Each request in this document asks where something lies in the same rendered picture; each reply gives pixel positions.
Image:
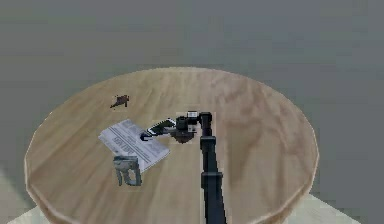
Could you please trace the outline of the small brown object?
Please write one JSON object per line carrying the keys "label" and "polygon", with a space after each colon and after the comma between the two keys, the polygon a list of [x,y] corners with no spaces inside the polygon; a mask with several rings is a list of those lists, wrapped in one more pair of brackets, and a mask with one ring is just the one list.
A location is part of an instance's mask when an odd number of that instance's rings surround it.
{"label": "small brown object", "polygon": [[116,102],[111,105],[111,108],[114,108],[114,107],[117,107],[117,106],[120,106],[120,105],[127,106],[129,100],[130,100],[130,97],[128,95],[117,96],[116,97]]}

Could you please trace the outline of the small grey metal object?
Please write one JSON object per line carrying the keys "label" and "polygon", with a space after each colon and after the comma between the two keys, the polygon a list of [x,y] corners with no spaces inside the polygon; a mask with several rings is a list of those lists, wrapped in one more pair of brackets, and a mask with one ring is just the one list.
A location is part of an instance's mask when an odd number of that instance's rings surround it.
{"label": "small grey metal object", "polygon": [[113,164],[119,186],[123,183],[129,186],[140,186],[142,184],[141,171],[136,156],[115,156]]}

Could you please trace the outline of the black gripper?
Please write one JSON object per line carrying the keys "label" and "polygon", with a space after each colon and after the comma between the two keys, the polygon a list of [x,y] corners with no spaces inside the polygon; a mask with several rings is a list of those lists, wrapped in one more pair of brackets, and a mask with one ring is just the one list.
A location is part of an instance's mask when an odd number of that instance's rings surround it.
{"label": "black gripper", "polygon": [[194,138],[196,129],[196,118],[180,116],[176,118],[176,126],[173,129],[147,129],[140,134],[140,139],[149,141],[155,137],[170,134],[178,143],[184,144]]}

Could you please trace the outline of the black telephone with white edge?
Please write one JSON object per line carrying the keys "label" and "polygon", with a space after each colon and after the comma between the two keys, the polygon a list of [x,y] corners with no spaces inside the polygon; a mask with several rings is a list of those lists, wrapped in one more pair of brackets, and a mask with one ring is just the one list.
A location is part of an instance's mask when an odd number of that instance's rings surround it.
{"label": "black telephone with white edge", "polygon": [[158,135],[164,134],[165,128],[175,127],[175,126],[176,126],[176,122],[171,118],[167,118],[151,126],[150,128],[147,129],[147,131],[153,136],[158,136]]}

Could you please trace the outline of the round light wooden table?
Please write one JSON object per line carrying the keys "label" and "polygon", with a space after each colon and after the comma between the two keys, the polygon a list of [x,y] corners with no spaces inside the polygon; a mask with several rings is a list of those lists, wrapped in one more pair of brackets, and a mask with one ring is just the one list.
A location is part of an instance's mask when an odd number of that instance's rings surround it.
{"label": "round light wooden table", "polygon": [[[127,106],[111,108],[128,95]],[[120,75],[77,93],[35,131],[26,188],[50,224],[205,224],[197,140],[169,155],[139,187],[118,185],[101,131],[125,119],[146,128],[189,110],[212,113],[228,224],[284,224],[311,189],[314,130],[289,99],[253,79],[204,68]]]}

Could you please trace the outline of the white printed newspaper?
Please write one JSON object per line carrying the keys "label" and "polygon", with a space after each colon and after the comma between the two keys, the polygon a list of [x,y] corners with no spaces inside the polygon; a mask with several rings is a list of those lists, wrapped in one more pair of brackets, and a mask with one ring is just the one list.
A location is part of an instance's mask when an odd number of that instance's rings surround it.
{"label": "white printed newspaper", "polygon": [[156,139],[142,141],[143,129],[130,119],[104,129],[98,136],[115,156],[136,156],[140,172],[144,173],[167,157],[170,149]]}

